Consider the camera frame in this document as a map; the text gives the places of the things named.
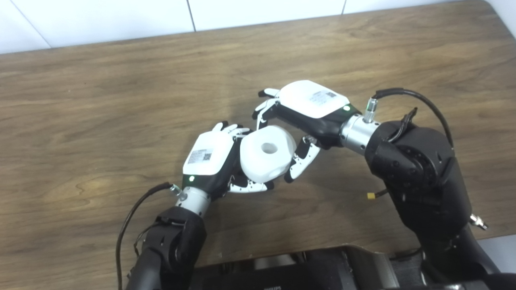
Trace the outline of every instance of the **cable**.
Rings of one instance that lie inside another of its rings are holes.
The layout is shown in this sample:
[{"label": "cable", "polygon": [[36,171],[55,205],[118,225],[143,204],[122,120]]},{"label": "cable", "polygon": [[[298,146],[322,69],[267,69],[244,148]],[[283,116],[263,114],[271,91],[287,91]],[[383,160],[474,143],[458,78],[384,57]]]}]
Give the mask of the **cable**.
[{"label": "cable", "polygon": [[432,103],[432,101],[427,99],[424,95],[422,95],[418,92],[415,92],[415,91],[406,90],[404,88],[392,88],[392,89],[376,91],[376,94],[374,96],[372,96],[371,98],[379,100],[388,95],[396,95],[396,94],[410,95],[410,96],[413,96],[414,98],[422,101],[423,103],[425,103],[425,105],[427,105],[432,110],[432,112],[435,114],[435,116],[441,122],[441,125],[443,126],[443,129],[444,129],[444,133],[446,134],[446,138],[448,139],[448,142],[450,143],[450,146],[453,149],[454,144],[453,144],[453,139],[452,139],[452,133],[448,126],[448,122],[446,122],[446,119],[444,118],[441,111],[439,111],[439,109]]},{"label": "cable", "polygon": [[408,114],[406,114],[403,119],[401,120],[401,126],[399,127],[398,131],[396,131],[396,134],[388,139],[389,142],[394,142],[398,140],[399,137],[405,133],[410,123],[412,123],[412,119],[417,113],[417,107],[413,108],[412,111],[410,111]]},{"label": "cable", "polygon": [[142,204],[142,202],[149,196],[155,194],[156,192],[168,189],[172,187],[172,185],[168,182],[159,184],[154,186],[153,188],[149,189],[134,205],[133,208],[129,211],[127,214],[127,217],[125,218],[124,223],[122,224],[122,229],[120,230],[120,234],[118,234],[117,239],[117,246],[115,249],[115,259],[117,263],[117,279],[118,279],[118,290],[122,290],[122,265],[120,262],[120,248],[122,247],[122,239],[124,237],[125,230],[127,229],[127,225],[129,225],[129,222],[131,221],[131,218],[133,217],[134,212],[136,209]]},{"label": "cable", "polygon": [[138,252],[138,242],[141,240],[141,238],[143,237],[143,235],[145,235],[146,232],[148,232],[151,228],[153,228],[156,225],[157,224],[152,224],[152,225],[146,227],[143,231],[141,231],[141,233],[136,238],[136,241],[133,244],[134,252],[136,253],[136,258],[140,257],[140,252]]}]

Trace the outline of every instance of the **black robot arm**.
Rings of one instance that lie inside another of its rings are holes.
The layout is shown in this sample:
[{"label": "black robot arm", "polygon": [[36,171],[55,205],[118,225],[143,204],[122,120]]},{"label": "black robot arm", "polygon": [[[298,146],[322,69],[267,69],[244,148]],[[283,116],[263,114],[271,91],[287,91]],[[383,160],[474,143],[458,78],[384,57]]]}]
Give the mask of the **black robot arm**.
[{"label": "black robot arm", "polygon": [[399,128],[400,122],[381,124],[365,159],[371,173],[384,180],[402,222],[420,241],[424,272],[441,283],[498,273],[471,233],[471,204],[446,137],[410,124],[389,142]]}]

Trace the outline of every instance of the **sticker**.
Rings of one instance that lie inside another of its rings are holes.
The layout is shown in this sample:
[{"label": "sticker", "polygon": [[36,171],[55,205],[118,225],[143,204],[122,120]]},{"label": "sticker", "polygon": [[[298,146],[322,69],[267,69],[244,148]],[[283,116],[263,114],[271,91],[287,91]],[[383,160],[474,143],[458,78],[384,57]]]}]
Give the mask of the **sticker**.
[{"label": "sticker", "polygon": [[326,104],[327,102],[329,102],[330,100],[332,100],[336,96],[337,96],[336,93],[333,93],[333,92],[330,92],[327,90],[322,90],[322,91],[318,91],[317,93],[313,94],[308,100],[316,106],[322,106],[322,105]]},{"label": "sticker", "polygon": [[213,148],[192,151],[188,164],[208,163],[212,158]]}]

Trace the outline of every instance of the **white wall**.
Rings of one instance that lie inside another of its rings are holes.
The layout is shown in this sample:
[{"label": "white wall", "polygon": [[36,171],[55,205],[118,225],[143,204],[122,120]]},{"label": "white wall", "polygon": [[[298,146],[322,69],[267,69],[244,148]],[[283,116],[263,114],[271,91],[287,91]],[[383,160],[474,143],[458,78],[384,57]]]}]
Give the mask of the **white wall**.
[{"label": "white wall", "polygon": [[192,32],[186,0],[12,0],[51,47]]},{"label": "white wall", "polygon": [[0,0],[0,54],[49,48],[11,1]]},{"label": "white wall", "polygon": [[[0,0],[0,54],[447,1]],[[516,0],[487,1],[516,36]]]}]

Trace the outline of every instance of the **wooden table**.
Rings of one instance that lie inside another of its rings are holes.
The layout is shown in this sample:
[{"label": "wooden table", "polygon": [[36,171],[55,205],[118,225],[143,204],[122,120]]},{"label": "wooden table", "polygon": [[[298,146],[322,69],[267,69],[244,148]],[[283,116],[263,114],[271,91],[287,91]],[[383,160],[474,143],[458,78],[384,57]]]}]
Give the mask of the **wooden table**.
[{"label": "wooden table", "polygon": [[[196,137],[219,120],[254,126],[256,93],[311,79],[358,107],[403,86],[447,117],[474,213],[516,233],[516,43],[491,7],[465,1],[141,40],[0,55],[0,288],[114,289],[115,241],[151,186],[180,182]],[[380,121],[440,128],[406,97]],[[291,130],[296,138],[302,134]],[[322,152],[292,184],[227,195],[206,216],[198,265],[346,243],[417,247],[360,156]],[[175,197],[135,215],[131,245]]]}]

